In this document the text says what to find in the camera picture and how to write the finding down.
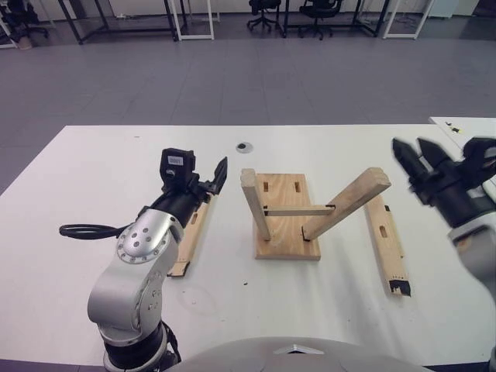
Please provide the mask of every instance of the mortise slot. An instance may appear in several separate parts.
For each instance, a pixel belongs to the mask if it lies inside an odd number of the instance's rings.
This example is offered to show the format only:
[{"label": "mortise slot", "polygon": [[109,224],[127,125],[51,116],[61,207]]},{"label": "mortise slot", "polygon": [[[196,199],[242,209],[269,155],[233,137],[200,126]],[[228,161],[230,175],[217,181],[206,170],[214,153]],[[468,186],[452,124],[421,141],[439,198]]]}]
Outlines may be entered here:
[{"label": "mortise slot", "polygon": [[383,238],[387,238],[388,237],[388,233],[386,232],[386,228],[384,226],[379,226],[379,230],[381,231],[381,236]]}]

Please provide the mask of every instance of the wall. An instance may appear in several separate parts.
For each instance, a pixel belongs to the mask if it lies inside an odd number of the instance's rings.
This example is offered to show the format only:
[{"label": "wall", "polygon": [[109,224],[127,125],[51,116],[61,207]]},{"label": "wall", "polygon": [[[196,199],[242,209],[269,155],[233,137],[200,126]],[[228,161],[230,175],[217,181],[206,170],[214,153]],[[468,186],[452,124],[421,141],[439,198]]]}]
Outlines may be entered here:
[{"label": "wall", "polygon": [[[41,8],[40,0],[31,0],[35,11],[40,16],[40,20],[45,20]],[[163,0],[109,0],[112,5],[112,10],[115,15],[126,14],[130,15],[140,15],[140,14],[164,14],[165,7]],[[212,9],[220,9],[221,12],[249,12],[250,6],[248,5],[249,0],[211,0]],[[179,9],[179,0],[175,0],[177,8]],[[303,3],[303,0],[291,0],[290,10],[297,12],[299,6]],[[383,0],[365,0],[363,5],[363,10],[370,12],[379,12],[381,10]],[[469,16],[474,11],[478,0],[461,0],[460,4],[455,10],[455,15]],[[64,14],[59,6],[57,0],[43,0],[46,10],[50,14],[52,19],[63,19]],[[394,0],[391,0],[390,6],[394,4]],[[422,12],[426,4],[426,0],[405,0],[404,4],[400,7],[399,12]],[[357,5],[357,0],[345,0],[343,3],[344,12],[353,12],[355,6]],[[191,7],[194,12],[206,12],[206,1],[205,0],[191,0]]]},{"label": "wall", "polygon": [[[220,12],[249,12],[249,0],[211,0],[212,9],[220,9]],[[110,0],[114,14],[162,14],[164,13],[164,3],[161,0]],[[175,0],[179,9],[179,0]],[[297,12],[303,0],[291,0],[290,10]],[[426,0],[406,0],[400,8],[401,12],[421,12],[425,6]],[[364,10],[370,12],[379,12],[384,4],[384,0],[365,0]],[[344,12],[353,12],[357,6],[357,0],[345,0],[343,3]],[[191,7],[194,12],[206,12],[205,0],[191,0]]]},{"label": "wall", "polygon": [[455,9],[455,16],[471,16],[479,0],[461,0]]}]

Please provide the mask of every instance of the wooden leg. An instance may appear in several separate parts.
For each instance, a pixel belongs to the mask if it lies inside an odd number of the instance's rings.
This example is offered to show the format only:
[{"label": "wooden leg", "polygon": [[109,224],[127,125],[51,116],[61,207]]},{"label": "wooden leg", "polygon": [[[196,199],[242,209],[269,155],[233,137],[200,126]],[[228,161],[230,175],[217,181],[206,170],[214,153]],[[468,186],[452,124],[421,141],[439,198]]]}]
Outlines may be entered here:
[{"label": "wooden leg", "polygon": [[208,208],[212,202],[213,200],[208,204],[202,204],[198,211],[193,213],[188,225],[184,229],[184,238],[181,244],[179,244],[177,260],[172,269],[167,273],[168,277],[183,277],[186,274],[186,269],[188,269],[189,263],[195,255],[196,245],[200,239],[200,234],[207,218]]},{"label": "wooden leg", "polygon": [[374,235],[374,247],[381,263],[382,275],[394,295],[410,296],[410,284],[401,258],[404,256],[396,226],[380,195],[365,204],[370,228]]},{"label": "wooden leg", "polygon": [[382,169],[368,168],[327,203],[336,206],[334,212],[330,215],[312,217],[303,225],[305,240],[312,240],[322,235],[390,186],[391,182]]},{"label": "wooden leg", "polygon": [[270,240],[270,231],[262,209],[260,192],[258,191],[257,174],[254,169],[249,168],[241,170],[241,188],[243,189],[246,201],[250,206],[260,235],[263,240]]}]

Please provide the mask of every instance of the metal frame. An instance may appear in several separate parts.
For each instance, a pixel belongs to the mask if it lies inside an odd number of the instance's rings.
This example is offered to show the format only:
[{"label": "metal frame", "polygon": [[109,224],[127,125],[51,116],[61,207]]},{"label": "metal frame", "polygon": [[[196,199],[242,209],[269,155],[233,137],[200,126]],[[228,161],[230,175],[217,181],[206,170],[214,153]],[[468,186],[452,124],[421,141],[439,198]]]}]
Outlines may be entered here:
[{"label": "metal frame", "polygon": [[[217,13],[217,16],[216,16],[215,18],[212,18],[212,20],[213,20],[214,22],[219,22],[219,23],[220,23],[219,0],[216,0],[216,1],[215,1],[215,4],[217,5],[217,12],[216,12],[216,13]],[[189,12],[189,20],[190,20],[191,22],[194,22],[195,20],[197,20],[197,19],[195,19],[195,18],[193,17],[193,12],[191,11],[191,0],[188,0],[188,12]],[[204,17],[204,18],[200,18],[200,19],[198,19],[198,20],[199,20],[199,21],[203,21],[203,22],[204,22],[204,21],[208,21],[208,17],[206,17],[206,18],[205,18],[205,17]]]},{"label": "metal frame", "polygon": [[43,0],[38,0],[40,3],[41,9],[43,10],[43,13],[45,14],[46,18],[48,19],[48,22],[50,22],[50,25],[52,25],[52,28],[56,29],[57,26],[55,26],[55,22],[51,19],[50,15],[47,12],[47,8],[45,8],[45,5],[43,4]]},{"label": "metal frame", "polygon": [[14,40],[10,38],[10,30],[7,27],[6,24],[2,21],[2,14],[0,14],[0,27],[3,29],[5,32],[5,35],[9,38],[10,43],[9,44],[0,44],[0,49],[10,49],[10,48],[17,48],[17,44],[14,43]]},{"label": "metal frame", "polygon": [[417,40],[417,37],[419,37],[420,31],[422,30],[422,27],[424,26],[425,21],[427,20],[427,17],[429,16],[429,13],[431,12],[431,8],[434,5],[434,2],[436,0],[429,0],[429,3],[427,4],[427,8],[425,9],[424,16],[420,20],[419,25],[417,26],[417,30],[415,33],[389,33],[389,29],[391,28],[391,25],[393,24],[394,18],[396,16],[396,13],[400,7],[400,4],[403,2],[403,0],[396,0],[396,5],[394,6],[393,12],[391,13],[391,17],[389,18],[389,22],[387,23],[388,25],[386,26],[386,30],[384,31],[384,35],[382,36],[383,39],[387,38],[396,38],[396,39],[413,39]]},{"label": "metal frame", "polygon": [[[384,0],[384,5],[382,6],[382,10],[381,10],[381,15],[379,16],[379,21],[377,22],[375,29],[371,28],[370,26],[366,25],[365,23],[361,22],[358,19],[358,15],[360,14],[363,0],[358,0],[356,2],[356,8],[355,8],[355,12],[353,14],[353,21],[350,24],[347,25],[347,24],[343,24],[343,23],[337,23],[337,24],[326,24],[326,26],[329,26],[332,28],[350,27],[350,28],[364,29],[364,30],[368,31],[369,33],[371,33],[373,37],[377,37],[379,35],[379,31],[381,31],[381,26],[382,26],[382,23],[384,22],[384,17],[386,16],[386,11],[388,10],[388,6],[389,6],[390,1],[391,0]],[[298,27],[309,26],[309,24],[304,24],[304,25],[291,24],[291,25],[288,25],[289,2],[290,2],[290,0],[286,0],[286,6],[285,6],[285,10],[284,10],[284,25],[283,25],[283,29],[281,31],[281,35],[284,38],[288,35],[288,29],[297,29]]]},{"label": "metal frame", "polygon": [[[213,25],[213,18],[212,18],[212,6],[210,4],[210,0],[207,0],[207,9],[208,9],[208,24],[210,26],[210,33],[209,34],[204,34],[204,35],[183,35],[181,32],[181,27],[179,26],[179,19],[177,18],[177,11],[176,11],[176,5],[174,0],[170,0],[170,5],[172,8],[172,13],[174,15],[174,21],[176,23],[176,30],[177,30],[177,37],[179,38],[179,41],[182,40],[214,40],[214,25]],[[183,21],[186,28],[188,27],[188,24],[185,22],[185,17],[184,17],[184,8],[183,8]]]},{"label": "metal frame", "polygon": [[[174,24],[172,22],[172,16],[171,16],[171,9],[169,8],[169,4],[167,0],[164,0],[165,4],[165,10],[167,13],[167,20],[169,22],[169,27],[155,27],[155,28],[145,28],[145,29],[111,29],[109,27],[109,23],[107,22],[107,19],[105,18],[105,15],[103,14],[102,7],[100,6],[99,0],[94,0],[95,5],[98,10],[98,14],[100,15],[100,18],[102,19],[103,25],[98,27],[97,29],[94,29],[87,33],[84,36],[81,36],[76,29],[76,26],[74,25],[74,21],[71,18],[71,15],[69,14],[67,7],[64,4],[64,0],[58,0],[60,7],[62,8],[62,12],[64,12],[65,18],[69,23],[69,26],[72,29],[72,33],[74,34],[74,37],[77,40],[77,43],[79,45],[82,45],[86,40],[88,40],[90,37],[96,35],[96,34],[102,34],[102,33],[153,33],[153,32],[161,32],[161,31],[168,31],[172,33],[172,40],[177,41],[177,33],[176,29],[174,28]],[[184,3],[183,0],[181,0],[181,10],[183,12],[183,20],[186,22],[186,15],[184,14]]]}]

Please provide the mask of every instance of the black cable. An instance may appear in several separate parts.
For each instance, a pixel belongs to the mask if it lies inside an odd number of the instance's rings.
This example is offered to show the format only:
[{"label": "black cable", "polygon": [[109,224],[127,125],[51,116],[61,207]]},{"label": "black cable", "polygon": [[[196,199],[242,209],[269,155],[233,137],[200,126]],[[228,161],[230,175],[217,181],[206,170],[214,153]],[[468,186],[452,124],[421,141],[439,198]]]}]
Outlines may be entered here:
[{"label": "black cable", "polygon": [[181,359],[181,355],[179,354],[179,349],[177,348],[176,335],[174,335],[172,329],[164,321],[162,321],[162,324],[164,325],[165,333],[167,334],[167,342],[170,344],[172,350],[177,355],[177,362],[180,363],[182,359]]},{"label": "black cable", "polygon": [[73,239],[96,240],[119,236],[129,225],[123,227],[112,227],[105,225],[75,224],[62,225],[59,234]]}]

